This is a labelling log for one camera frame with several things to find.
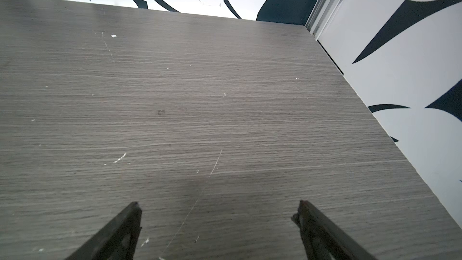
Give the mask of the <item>aluminium frame corner post right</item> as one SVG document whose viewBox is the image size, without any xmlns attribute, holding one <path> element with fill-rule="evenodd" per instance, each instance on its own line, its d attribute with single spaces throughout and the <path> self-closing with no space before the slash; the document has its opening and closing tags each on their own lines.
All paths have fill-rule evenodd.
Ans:
<svg viewBox="0 0 462 260">
<path fill-rule="evenodd" d="M 315 40 L 318 41 L 328 27 L 343 0 L 317 0 L 305 24 Z"/>
</svg>

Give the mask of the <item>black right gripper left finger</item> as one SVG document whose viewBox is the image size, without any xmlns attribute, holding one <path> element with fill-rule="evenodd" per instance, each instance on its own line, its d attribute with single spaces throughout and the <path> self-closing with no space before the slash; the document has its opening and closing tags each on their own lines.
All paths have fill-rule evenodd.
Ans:
<svg viewBox="0 0 462 260">
<path fill-rule="evenodd" d="M 67 257 L 69 260 L 131 260 L 141 232 L 142 210 L 131 202 Z"/>
</svg>

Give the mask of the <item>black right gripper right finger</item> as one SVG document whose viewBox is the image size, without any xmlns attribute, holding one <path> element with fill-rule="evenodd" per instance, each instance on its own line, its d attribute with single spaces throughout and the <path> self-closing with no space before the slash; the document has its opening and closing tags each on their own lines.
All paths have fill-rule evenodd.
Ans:
<svg viewBox="0 0 462 260">
<path fill-rule="evenodd" d="M 375 259 L 309 201 L 300 202 L 291 220 L 300 229 L 309 260 Z"/>
</svg>

